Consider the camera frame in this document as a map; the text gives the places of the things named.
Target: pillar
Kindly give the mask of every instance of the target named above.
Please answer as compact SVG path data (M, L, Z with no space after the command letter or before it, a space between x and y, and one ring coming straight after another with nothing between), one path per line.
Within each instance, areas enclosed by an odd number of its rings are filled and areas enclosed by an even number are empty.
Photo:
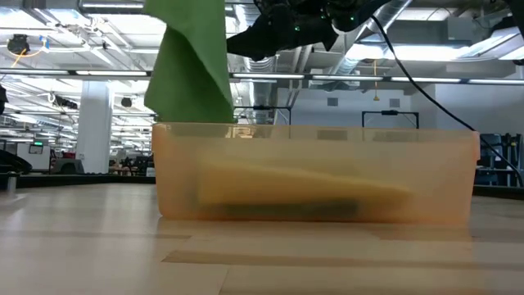
M76 158L82 160L85 173L108 172L113 101L107 82L84 81Z

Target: box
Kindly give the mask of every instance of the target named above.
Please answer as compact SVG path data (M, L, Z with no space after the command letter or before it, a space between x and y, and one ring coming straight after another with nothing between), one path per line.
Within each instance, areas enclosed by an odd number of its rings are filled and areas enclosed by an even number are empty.
M176 220L465 225L477 133L163 123L160 213Z

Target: ceiling light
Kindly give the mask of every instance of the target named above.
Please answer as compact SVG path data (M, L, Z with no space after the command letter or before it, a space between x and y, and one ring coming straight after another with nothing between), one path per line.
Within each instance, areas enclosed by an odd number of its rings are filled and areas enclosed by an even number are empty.
M68 135L68 134L63 134L63 133L58 134L58 136L63 137L63 138L69 138L69 139L75 139L76 138L73 135Z
M32 138L6 138L6 140L12 143L32 143L34 141Z
M113 75L113 76L147 76L147 72L140 70L77 70L77 75Z
M288 75L288 74L256 74L256 73L241 73L233 74L233 78L238 79L304 79L304 75Z
M359 61L364 59L382 59L384 58L384 48L381 46L353 44L346 53L346 58Z
M524 85L524 79L470 79L470 84Z
M131 53L138 53L138 54L158 54L158 49L131 49L129 50Z
M314 75L314 80L330 80L330 81L382 81L383 77L374 76L359 76L359 75Z
M123 137L123 140L137 140L137 141L150 141L150 138L140 138L140 137Z
M0 69L5 75L68 75L67 70Z
M143 9L142 3L85 3L82 5L83 8L131 8L131 9Z
M395 46L396 56L402 61L454 61L468 48L453 48L448 46ZM394 60L391 51L387 51L384 58Z
M419 83L450 83L450 84L457 84L461 81L461 79L454 79L454 78L413 78L415 82ZM409 79L407 77L393 77L391 78L392 82L409 82Z

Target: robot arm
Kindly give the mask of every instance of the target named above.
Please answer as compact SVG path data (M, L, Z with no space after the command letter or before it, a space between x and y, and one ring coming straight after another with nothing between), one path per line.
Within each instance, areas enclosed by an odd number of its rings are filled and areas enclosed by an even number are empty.
M228 39L228 52L260 61L277 51L314 43L331 50L335 29L350 32L390 0L254 0L260 17ZM524 32L524 1L504 0Z

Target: wooden floor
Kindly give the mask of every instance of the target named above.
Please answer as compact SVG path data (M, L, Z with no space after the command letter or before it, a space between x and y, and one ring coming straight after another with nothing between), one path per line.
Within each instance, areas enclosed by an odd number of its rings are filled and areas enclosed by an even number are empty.
M19 193L2 295L524 294L524 202L474 198L470 229L447 229L168 221L152 185Z

